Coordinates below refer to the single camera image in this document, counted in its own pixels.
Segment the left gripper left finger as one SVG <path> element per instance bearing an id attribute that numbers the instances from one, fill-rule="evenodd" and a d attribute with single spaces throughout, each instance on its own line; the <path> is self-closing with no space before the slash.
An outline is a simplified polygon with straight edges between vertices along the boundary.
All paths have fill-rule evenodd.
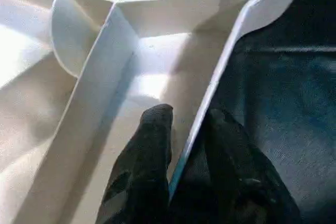
<path id="1" fill-rule="evenodd" d="M 173 108 L 168 104 L 142 113 L 134 135 L 113 166 L 97 223 L 165 222 L 172 123 Z"/>

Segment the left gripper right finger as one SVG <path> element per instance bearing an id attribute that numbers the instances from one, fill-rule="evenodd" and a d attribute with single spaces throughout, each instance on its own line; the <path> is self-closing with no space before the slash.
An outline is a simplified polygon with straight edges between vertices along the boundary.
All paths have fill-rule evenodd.
<path id="1" fill-rule="evenodd" d="M 209 110 L 204 122 L 220 223 L 302 223 L 291 193 L 244 127 L 221 109 Z"/>

